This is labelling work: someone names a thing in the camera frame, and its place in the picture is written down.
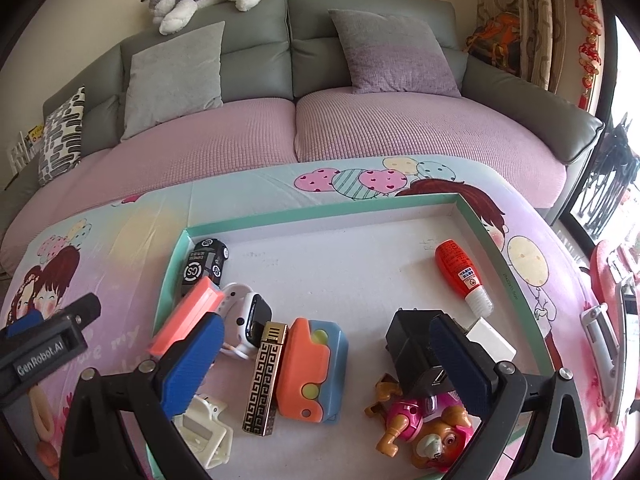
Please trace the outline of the gold black patterned lighter box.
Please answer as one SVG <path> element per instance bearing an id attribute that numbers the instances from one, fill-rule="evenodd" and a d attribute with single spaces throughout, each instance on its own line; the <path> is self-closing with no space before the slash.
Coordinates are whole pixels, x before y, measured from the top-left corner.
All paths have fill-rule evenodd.
<path id="1" fill-rule="evenodd" d="M 267 437 L 272 433 L 277 414 L 278 374 L 287 334 L 288 326 L 279 322 L 268 322 L 262 332 L 242 422 L 242 429 L 248 434 Z"/>

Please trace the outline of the white power adapter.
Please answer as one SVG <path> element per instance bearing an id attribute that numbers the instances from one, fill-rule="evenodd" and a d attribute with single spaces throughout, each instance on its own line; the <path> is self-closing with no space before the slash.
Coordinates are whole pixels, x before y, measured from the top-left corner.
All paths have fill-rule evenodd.
<path id="1" fill-rule="evenodd" d="M 466 332 L 469 341 L 476 342 L 489 354 L 496 363 L 512 362 L 516 349 L 498 333 L 484 318 L 479 318 Z"/>

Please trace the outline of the coral blue holder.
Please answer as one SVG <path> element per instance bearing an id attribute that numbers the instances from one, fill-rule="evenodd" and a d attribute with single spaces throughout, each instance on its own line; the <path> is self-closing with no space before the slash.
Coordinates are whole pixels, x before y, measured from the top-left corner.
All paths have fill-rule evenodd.
<path id="1" fill-rule="evenodd" d="M 345 388 L 348 340 L 334 322 L 296 318 L 286 335 L 277 379 L 281 416 L 336 424 Z"/>
<path id="2" fill-rule="evenodd" d="M 149 354 L 153 358 L 163 356 L 174 342 L 186 338 L 206 313 L 216 313 L 222 300 L 221 289 L 210 278 L 200 278 L 160 324 L 150 342 Z"/>

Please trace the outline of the pink pup toy figure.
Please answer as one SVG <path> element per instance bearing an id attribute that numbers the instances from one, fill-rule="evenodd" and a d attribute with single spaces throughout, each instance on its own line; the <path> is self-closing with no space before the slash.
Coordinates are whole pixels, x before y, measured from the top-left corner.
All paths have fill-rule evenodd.
<path id="1" fill-rule="evenodd" d="M 384 426 L 376 450 L 394 458 L 401 442 L 408 443 L 411 463 L 418 469 L 447 472 L 474 434 L 469 413 L 451 392 L 405 396 L 390 374 L 375 384 L 375 402 L 364 412 Z"/>

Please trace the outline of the black toy car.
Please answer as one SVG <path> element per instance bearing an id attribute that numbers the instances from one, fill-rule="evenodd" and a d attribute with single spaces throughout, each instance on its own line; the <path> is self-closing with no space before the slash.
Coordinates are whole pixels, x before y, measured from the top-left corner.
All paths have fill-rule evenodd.
<path id="1" fill-rule="evenodd" d="M 219 286 L 222 269 L 228 259 L 229 249 L 218 238 L 209 237 L 197 242 L 186 258 L 186 265 L 183 268 L 181 296 L 186 296 L 203 276 Z"/>

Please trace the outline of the white smart watch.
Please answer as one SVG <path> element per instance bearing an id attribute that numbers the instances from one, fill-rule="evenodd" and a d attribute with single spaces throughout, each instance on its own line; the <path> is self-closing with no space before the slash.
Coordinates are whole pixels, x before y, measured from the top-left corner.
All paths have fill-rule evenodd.
<path id="1" fill-rule="evenodd" d="M 224 321 L 224 343 L 220 352 L 233 359 L 254 360 L 272 310 L 250 286 L 230 283 L 222 289 L 224 299 L 217 314 Z"/>

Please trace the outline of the black power adapter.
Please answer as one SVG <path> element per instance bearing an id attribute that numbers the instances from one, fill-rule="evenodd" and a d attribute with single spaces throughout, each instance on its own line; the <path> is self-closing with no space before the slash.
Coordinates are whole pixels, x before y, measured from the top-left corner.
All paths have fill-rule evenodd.
<path id="1" fill-rule="evenodd" d="M 399 309 L 388 326 L 385 348 L 402 393 L 408 398 L 428 398 L 454 390 L 431 346 L 430 325 L 440 314 L 441 310 Z"/>

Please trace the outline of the red white glue bottle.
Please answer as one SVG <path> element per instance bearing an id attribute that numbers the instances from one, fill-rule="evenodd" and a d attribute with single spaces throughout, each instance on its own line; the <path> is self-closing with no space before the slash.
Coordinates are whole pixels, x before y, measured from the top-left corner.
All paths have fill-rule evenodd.
<path id="1" fill-rule="evenodd" d="M 435 249 L 435 262 L 442 277 L 474 315 L 488 318 L 494 305 L 469 255 L 454 240 L 445 240 Z"/>

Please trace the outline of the black white patterned cushion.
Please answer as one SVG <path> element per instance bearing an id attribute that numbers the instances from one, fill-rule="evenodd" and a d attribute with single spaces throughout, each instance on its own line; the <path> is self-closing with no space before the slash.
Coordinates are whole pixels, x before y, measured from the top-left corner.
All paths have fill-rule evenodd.
<path id="1" fill-rule="evenodd" d="M 85 102 L 85 87 L 80 86 L 69 99 L 47 116 L 38 162 L 40 186 L 62 176 L 80 161 Z"/>

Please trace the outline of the books beside sofa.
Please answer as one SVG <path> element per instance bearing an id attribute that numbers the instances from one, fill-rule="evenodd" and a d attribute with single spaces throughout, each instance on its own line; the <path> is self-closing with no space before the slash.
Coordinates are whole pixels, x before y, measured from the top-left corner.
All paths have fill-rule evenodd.
<path id="1" fill-rule="evenodd" d="M 12 174 L 19 174 L 40 152 L 44 125 L 36 125 L 27 132 L 20 131 L 6 150 Z"/>

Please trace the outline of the black folding rack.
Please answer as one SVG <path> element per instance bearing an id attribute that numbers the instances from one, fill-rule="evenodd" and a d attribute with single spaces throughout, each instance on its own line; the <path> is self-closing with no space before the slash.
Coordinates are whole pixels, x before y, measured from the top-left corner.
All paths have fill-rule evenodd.
<path id="1" fill-rule="evenodd" d="M 603 133 L 585 183 L 570 210 L 593 243 L 602 238 L 638 178 L 639 155 L 629 141 L 633 125 L 634 121 L 625 113 L 613 128 Z"/>

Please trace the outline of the grey purple cushion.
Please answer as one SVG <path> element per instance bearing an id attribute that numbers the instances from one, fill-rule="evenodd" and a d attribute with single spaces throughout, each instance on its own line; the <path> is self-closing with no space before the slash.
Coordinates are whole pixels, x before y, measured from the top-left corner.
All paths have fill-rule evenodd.
<path id="1" fill-rule="evenodd" d="M 460 96 L 427 22 L 402 15 L 329 10 L 357 94 L 410 92 Z"/>

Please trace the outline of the red hanging ornament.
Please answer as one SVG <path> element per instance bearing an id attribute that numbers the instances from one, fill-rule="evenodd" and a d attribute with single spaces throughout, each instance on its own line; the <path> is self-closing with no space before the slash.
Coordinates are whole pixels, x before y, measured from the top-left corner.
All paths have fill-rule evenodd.
<path id="1" fill-rule="evenodd" d="M 585 38 L 578 46 L 578 64 L 582 68 L 580 97 L 578 107 L 589 112 L 592 107 L 597 83 L 603 70 L 601 42 L 604 36 L 603 13 L 599 8 L 600 0 L 574 0 L 579 24 L 585 32 Z"/>

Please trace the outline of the orange decorated bag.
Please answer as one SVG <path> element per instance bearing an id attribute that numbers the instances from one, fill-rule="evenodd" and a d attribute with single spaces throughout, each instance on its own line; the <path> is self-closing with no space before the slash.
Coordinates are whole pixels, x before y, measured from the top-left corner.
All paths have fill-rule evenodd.
<path id="1" fill-rule="evenodd" d="M 521 73 L 521 24 L 518 14 L 502 12 L 475 29 L 466 52 L 511 75 Z"/>

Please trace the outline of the patterned curtain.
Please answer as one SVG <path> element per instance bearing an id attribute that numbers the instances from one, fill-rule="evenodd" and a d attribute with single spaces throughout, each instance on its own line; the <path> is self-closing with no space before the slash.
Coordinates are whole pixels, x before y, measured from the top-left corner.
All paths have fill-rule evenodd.
<path id="1" fill-rule="evenodd" d="M 554 93 L 566 48 L 565 0 L 477 0 L 476 28 L 502 12 L 520 18 L 521 73 L 517 77 Z"/>

